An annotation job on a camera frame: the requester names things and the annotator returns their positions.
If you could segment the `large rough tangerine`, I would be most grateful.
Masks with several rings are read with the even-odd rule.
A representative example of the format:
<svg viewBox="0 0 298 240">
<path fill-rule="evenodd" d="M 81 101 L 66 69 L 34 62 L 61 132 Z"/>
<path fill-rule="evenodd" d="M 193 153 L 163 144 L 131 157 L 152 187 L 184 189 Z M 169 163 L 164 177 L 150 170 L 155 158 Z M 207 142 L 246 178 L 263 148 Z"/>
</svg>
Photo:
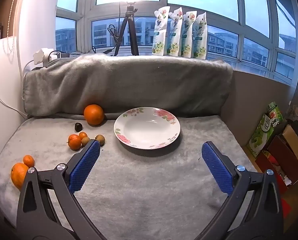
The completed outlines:
<svg viewBox="0 0 298 240">
<path fill-rule="evenodd" d="M 11 169 L 11 180 L 14 186 L 20 191 L 24 183 L 29 167 L 24 163 L 16 163 Z"/>
</svg>

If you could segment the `small tangerine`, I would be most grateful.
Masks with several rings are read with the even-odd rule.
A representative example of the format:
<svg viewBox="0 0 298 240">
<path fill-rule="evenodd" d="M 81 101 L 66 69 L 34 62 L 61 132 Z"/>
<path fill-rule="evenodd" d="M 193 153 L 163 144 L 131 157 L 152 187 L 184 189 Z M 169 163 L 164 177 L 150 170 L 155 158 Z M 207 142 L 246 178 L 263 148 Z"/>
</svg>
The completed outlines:
<svg viewBox="0 0 298 240">
<path fill-rule="evenodd" d="M 35 160 L 31 155 L 25 155 L 23 157 L 23 163 L 29 168 L 35 166 Z"/>
</svg>

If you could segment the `medium tangerine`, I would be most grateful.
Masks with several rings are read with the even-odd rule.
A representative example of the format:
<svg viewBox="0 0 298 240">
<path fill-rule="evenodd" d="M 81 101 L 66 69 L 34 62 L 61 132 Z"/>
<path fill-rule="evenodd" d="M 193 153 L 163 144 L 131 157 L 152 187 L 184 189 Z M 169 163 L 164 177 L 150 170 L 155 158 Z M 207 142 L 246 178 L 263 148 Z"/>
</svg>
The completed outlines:
<svg viewBox="0 0 298 240">
<path fill-rule="evenodd" d="M 68 137 L 68 146 L 73 151 L 78 151 L 81 148 L 81 138 L 76 134 L 71 134 Z"/>
</svg>

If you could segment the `brown longan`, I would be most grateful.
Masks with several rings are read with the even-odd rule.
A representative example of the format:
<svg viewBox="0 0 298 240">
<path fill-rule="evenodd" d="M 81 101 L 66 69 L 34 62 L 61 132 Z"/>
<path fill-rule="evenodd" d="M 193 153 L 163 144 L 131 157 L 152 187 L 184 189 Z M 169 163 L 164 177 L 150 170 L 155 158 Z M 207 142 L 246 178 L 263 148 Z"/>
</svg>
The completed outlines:
<svg viewBox="0 0 298 240">
<path fill-rule="evenodd" d="M 88 142 L 90 142 L 90 138 L 89 137 L 84 137 L 81 139 L 81 144 L 82 146 L 86 146 L 86 144 L 88 144 Z"/>
<path fill-rule="evenodd" d="M 98 134 L 95 137 L 95 140 L 99 142 L 100 146 L 103 146 L 105 144 L 105 137 L 101 134 Z"/>
</svg>

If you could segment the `small kumquat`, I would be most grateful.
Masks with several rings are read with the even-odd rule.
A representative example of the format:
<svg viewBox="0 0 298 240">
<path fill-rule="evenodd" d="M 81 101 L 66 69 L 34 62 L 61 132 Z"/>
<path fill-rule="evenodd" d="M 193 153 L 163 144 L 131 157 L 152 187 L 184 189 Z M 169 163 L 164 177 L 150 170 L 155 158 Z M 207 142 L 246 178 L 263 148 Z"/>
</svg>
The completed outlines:
<svg viewBox="0 0 298 240">
<path fill-rule="evenodd" d="M 79 133 L 79 137 L 80 137 L 81 139 L 83 139 L 83 138 L 88 137 L 88 135 L 87 135 L 87 133 L 85 133 L 85 132 L 80 132 L 80 133 Z"/>
</svg>

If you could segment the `dark cherry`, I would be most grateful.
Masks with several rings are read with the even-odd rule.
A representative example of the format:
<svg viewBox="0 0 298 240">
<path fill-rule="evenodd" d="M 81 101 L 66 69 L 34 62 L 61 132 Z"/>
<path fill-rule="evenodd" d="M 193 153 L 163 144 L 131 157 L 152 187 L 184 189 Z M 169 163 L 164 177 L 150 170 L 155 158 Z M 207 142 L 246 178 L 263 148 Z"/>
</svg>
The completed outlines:
<svg viewBox="0 0 298 240">
<path fill-rule="evenodd" d="M 74 125 L 74 129 L 76 132 L 80 132 L 83 130 L 83 125 L 80 122 L 76 122 Z"/>
</svg>

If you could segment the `large smooth orange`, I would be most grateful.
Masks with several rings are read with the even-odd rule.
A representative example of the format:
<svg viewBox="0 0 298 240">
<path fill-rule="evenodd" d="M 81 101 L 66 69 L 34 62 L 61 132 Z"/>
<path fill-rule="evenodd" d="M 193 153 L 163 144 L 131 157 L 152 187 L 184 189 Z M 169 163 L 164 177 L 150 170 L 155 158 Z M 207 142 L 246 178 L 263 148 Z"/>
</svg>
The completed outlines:
<svg viewBox="0 0 298 240">
<path fill-rule="evenodd" d="M 84 109 L 83 115 L 86 122 L 93 126 L 101 124 L 105 118 L 104 111 L 99 105 L 88 105 Z"/>
</svg>

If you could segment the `red cardboard box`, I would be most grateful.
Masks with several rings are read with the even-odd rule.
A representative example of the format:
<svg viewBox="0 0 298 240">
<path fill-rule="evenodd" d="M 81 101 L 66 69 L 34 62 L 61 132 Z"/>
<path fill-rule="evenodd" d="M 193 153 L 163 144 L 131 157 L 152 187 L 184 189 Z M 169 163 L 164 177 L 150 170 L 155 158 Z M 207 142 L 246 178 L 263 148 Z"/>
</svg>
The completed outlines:
<svg viewBox="0 0 298 240">
<path fill-rule="evenodd" d="M 258 154 L 255 162 L 262 172 L 268 169 L 274 172 L 280 194 L 298 181 L 298 159 L 280 136 L 274 137 L 268 148 Z"/>
</svg>

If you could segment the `grey seat cover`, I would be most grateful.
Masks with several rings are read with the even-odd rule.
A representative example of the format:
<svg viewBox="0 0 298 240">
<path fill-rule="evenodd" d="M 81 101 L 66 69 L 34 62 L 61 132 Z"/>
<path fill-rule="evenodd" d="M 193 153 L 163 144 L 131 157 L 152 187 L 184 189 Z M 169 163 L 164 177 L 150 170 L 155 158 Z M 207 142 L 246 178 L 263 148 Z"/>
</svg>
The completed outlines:
<svg viewBox="0 0 298 240">
<path fill-rule="evenodd" d="M 108 239 L 194 239 L 223 204 L 222 193 L 201 157 L 202 145 L 213 142 L 236 165 L 254 169 L 229 128 L 218 116 L 180 119 L 178 139 L 161 149 L 139 150 L 122 144 L 114 123 L 87 127 L 101 134 L 105 145 L 75 197 L 94 225 Z M 19 190 L 11 168 L 24 155 L 40 171 L 66 163 L 73 151 L 67 139 L 71 119 L 24 122 L 0 154 L 0 211 L 16 223 Z"/>
</svg>

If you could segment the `green tissue pack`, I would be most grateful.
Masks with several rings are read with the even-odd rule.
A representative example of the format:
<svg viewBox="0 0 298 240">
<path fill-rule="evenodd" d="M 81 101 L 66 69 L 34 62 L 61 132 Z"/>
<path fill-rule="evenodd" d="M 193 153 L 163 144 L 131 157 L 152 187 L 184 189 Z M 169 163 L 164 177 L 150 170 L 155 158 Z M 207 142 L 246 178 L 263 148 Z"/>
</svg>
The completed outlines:
<svg viewBox="0 0 298 240">
<path fill-rule="evenodd" d="M 247 148 L 254 158 L 262 151 L 265 144 L 274 133 L 276 126 L 284 122 L 280 108 L 275 101 L 267 106 L 267 113 L 263 113 L 253 135 L 251 136 Z"/>
</svg>

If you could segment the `grey blanket cushion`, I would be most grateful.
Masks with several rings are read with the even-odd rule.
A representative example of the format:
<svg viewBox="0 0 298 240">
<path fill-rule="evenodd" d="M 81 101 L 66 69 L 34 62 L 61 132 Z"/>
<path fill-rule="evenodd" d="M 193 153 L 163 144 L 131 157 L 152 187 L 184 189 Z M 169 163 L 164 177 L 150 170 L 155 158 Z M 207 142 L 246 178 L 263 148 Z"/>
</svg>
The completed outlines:
<svg viewBox="0 0 298 240">
<path fill-rule="evenodd" d="M 86 54 L 28 72 L 24 110 L 31 116 L 80 115 L 96 104 L 109 118 L 136 107 L 181 117 L 218 115 L 232 78 L 231 65 L 222 60 Z"/>
</svg>

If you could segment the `white floral plate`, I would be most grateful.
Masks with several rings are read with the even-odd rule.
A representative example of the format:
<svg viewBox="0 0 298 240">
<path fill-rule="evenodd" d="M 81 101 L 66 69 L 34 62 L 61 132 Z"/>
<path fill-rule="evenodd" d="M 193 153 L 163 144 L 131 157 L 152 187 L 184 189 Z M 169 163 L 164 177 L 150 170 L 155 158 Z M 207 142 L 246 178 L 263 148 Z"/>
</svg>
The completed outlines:
<svg viewBox="0 0 298 240">
<path fill-rule="evenodd" d="M 167 110 L 137 107 L 122 113 L 114 134 L 123 144 L 140 150 L 155 150 L 172 144 L 180 135 L 178 119 Z"/>
</svg>

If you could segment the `white power strip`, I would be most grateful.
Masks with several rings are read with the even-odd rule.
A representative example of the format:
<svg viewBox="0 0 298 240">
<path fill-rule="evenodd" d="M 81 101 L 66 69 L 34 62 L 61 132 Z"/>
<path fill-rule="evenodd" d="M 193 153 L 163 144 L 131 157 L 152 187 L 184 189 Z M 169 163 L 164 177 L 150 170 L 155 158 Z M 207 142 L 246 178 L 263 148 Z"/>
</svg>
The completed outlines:
<svg viewBox="0 0 298 240">
<path fill-rule="evenodd" d="M 46 67 L 50 61 L 57 58 L 58 56 L 56 51 L 54 51 L 52 48 L 41 48 L 39 51 L 33 54 L 34 65 L 41 63 L 43 67 Z"/>
</svg>

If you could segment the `refill pouch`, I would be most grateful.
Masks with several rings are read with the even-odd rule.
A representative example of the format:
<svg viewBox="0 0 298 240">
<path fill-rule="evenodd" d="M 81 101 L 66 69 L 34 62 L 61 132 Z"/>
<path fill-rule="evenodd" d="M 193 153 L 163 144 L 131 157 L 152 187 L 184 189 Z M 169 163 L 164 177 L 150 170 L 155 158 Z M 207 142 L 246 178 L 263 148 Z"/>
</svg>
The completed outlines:
<svg viewBox="0 0 298 240">
<path fill-rule="evenodd" d="M 156 22 L 153 33 L 152 54 L 163 56 L 170 6 L 161 7 L 154 12 Z"/>
<path fill-rule="evenodd" d="M 196 17 L 197 11 L 188 11 L 183 18 L 181 56 L 185 58 L 191 57 L 192 28 Z"/>
<path fill-rule="evenodd" d="M 193 41 L 193 57 L 197 59 L 206 59 L 208 25 L 206 21 L 206 12 L 196 17 L 193 24 L 194 41 Z"/>
<path fill-rule="evenodd" d="M 180 47 L 180 35 L 183 22 L 182 7 L 176 9 L 174 12 L 170 12 L 169 17 L 171 18 L 171 23 L 167 43 L 167 55 L 178 56 Z"/>
</svg>

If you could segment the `black tripod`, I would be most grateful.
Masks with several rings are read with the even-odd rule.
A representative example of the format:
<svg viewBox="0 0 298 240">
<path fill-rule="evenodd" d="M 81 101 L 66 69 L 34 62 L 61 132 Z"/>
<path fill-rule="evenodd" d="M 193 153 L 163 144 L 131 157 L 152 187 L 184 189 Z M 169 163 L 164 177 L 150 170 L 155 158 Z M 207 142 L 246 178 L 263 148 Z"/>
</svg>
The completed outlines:
<svg viewBox="0 0 298 240">
<path fill-rule="evenodd" d="M 139 48 L 137 43 L 137 35 L 136 35 L 135 21 L 134 21 L 134 15 L 138 9 L 134 7 L 135 3 L 127 3 L 127 4 L 128 6 L 125 13 L 125 17 L 122 22 L 121 30 L 119 31 L 118 41 L 116 42 L 114 56 L 117 56 L 119 53 L 119 49 L 121 46 L 121 42 L 122 42 L 122 38 L 125 32 L 126 26 L 128 26 L 128 30 L 129 30 L 131 53 L 134 56 L 139 56 Z"/>
</svg>

